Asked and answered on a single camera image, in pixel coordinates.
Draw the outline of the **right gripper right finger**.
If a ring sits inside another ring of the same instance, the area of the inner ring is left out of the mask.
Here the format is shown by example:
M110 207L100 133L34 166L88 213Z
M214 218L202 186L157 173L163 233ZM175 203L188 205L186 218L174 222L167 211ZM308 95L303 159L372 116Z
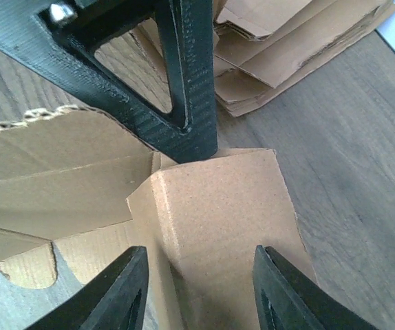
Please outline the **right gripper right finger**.
M261 329L376 328L325 293L273 247L256 247L253 287Z

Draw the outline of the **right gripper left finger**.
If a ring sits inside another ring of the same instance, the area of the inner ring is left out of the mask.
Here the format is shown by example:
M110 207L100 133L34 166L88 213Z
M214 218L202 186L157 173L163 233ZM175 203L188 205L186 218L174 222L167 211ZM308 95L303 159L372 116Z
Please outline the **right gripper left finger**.
M147 249L131 246L80 291L29 329L142 329L147 303Z

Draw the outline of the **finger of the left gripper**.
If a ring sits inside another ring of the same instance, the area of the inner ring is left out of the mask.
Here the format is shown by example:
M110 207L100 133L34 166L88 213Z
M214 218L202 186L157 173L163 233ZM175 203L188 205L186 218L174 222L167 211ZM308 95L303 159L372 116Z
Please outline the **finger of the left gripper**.
M179 163L218 149L211 1L0 1L0 51Z

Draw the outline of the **cardboard box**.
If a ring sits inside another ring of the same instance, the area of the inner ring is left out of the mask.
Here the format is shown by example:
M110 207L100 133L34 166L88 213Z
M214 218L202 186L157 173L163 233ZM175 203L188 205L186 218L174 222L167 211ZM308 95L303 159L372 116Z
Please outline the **cardboard box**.
M56 281L58 250L88 283L145 245L161 329L256 329L252 267L270 245L316 280L275 152L178 164L102 111L35 109L0 123L0 272Z

